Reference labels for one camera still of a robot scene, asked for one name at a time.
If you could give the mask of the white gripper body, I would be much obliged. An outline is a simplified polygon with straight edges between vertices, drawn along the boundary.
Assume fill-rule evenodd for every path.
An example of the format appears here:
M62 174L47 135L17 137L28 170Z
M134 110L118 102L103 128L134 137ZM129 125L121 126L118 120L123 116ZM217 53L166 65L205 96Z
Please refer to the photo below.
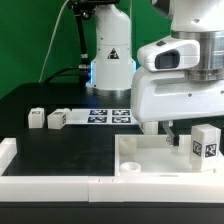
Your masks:
M151 73L140 67L133 78L131 111L140 123L224 115L224 80L190 81L183 71Z

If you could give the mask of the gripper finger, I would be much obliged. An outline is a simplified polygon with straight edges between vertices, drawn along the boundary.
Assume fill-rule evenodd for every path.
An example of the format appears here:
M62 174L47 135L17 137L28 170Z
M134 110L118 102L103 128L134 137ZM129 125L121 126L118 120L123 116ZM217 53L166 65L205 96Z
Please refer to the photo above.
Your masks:
M172 146L179 145L179 135L174 131L172 121L163 121L162 127L167 134L167 141Z

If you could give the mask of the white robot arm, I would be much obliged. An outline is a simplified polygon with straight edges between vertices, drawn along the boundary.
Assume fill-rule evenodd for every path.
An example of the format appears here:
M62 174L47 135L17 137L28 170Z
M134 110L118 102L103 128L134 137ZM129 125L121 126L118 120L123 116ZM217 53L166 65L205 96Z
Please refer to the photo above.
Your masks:
M224 0L151 0L172 20L170 35L131 57L131 21L113 4L96 4L97 54L86 87L131 94L140 123L224 115Z

